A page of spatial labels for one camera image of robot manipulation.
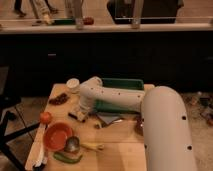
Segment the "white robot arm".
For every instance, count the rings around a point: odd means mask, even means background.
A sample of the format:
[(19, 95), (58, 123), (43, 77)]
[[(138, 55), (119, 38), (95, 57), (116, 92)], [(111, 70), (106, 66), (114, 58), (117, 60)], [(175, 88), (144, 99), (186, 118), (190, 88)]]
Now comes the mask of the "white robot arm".
[(80, 84), (79, 95), (84, 114), (92, 111), (96, 100), (141, 114), (147, 171), (198, 171), (186, 107), (174, 89), (104, 87), (99, 77), (92, 77)]

